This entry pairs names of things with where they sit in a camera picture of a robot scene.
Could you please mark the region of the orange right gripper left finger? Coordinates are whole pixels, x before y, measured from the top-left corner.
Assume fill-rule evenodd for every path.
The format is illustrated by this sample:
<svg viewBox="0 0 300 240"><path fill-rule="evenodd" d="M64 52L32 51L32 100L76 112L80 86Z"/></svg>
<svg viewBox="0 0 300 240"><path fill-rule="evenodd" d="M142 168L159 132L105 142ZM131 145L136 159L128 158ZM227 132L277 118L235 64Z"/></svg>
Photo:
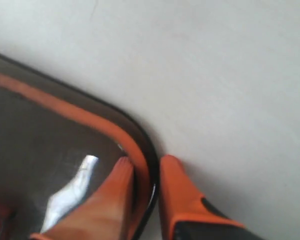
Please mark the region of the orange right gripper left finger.
<svg viewBox="0 0 300 240"><path fill-rule="evenodd" d="M132 212L134 166L121 157L86 202L31 240L126 240Z"/></svg>

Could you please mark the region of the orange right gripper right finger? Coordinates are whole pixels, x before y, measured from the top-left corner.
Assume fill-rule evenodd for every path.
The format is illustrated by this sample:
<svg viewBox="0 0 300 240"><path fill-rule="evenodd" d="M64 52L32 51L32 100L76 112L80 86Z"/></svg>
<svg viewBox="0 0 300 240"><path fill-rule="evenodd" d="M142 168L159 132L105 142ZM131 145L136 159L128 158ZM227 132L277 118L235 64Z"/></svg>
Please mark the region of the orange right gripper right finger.
<svg viewBox="0 0 300 240"><path fill-rule="evenodd" d="M204 198L178 158L165 155L160 159L159 214L163 239L173 238L178 222L244 228L237 221L210 212L202 203Z"/></svg>

